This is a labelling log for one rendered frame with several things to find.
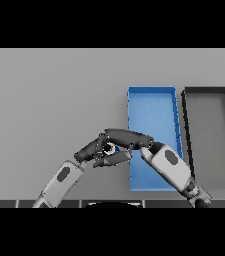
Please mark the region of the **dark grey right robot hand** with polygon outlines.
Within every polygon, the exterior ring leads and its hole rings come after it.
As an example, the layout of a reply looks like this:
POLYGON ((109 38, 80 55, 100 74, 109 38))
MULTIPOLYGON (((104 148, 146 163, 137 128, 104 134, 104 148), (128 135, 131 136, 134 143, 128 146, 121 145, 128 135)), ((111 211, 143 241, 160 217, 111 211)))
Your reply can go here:
POLYGON ((116 166, 129 161, 132 158, 132 151, 141 148, 147 148, 149 152, 156 154, 163 146, 163 143, 156 142, 153 137, 139 132, 116 128, 105 129, 96 144, 93 167, 116 166), (106 155, 104 147, 108 143, 126 148, 126 151, 106 155))

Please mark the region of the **blue bin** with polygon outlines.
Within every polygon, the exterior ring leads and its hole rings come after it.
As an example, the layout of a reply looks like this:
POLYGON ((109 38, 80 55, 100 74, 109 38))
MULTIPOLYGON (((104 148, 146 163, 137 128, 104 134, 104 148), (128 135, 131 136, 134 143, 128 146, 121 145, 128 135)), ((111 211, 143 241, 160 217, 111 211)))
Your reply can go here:
MULTIPOLYGON (((183 157, 178 100, 174 86, 129 86, 128 129, 150 135, 183 157)), ((174 191, 142 158, 138 150, 130 160, 130 190, 174 191)))

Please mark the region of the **blue pipe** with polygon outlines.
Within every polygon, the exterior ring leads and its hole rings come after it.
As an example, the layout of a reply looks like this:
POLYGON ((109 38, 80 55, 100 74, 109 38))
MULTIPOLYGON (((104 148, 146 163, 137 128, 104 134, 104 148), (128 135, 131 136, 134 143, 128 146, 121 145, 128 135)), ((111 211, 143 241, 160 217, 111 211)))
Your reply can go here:
POLYGON ((116 152, 119 152, 120 149, 113 143, 108 142, 103 146, 103 154, 104 155, 112 155, 116 152))

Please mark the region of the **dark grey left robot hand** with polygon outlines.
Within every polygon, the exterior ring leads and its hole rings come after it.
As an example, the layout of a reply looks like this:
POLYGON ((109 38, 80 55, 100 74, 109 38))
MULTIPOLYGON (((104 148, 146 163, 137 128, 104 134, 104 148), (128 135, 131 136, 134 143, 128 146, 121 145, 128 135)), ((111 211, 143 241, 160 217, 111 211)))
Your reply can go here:
POLYGON ((91 161, 100 159, 103 155, 103 147, 107 143, 108 136, 105 133, 100 133, 99 136, 84 146, 81 150, 74 154, 74 158, 78 163, 83 161, 91 161))

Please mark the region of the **dark grey bin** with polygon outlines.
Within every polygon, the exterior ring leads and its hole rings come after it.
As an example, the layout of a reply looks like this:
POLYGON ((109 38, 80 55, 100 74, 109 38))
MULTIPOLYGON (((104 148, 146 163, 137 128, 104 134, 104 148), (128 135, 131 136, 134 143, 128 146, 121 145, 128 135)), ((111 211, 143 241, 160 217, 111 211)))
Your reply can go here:
POLYGON ((192 174, 225 190, 225 87, 185 87, 181 96, 192 174))

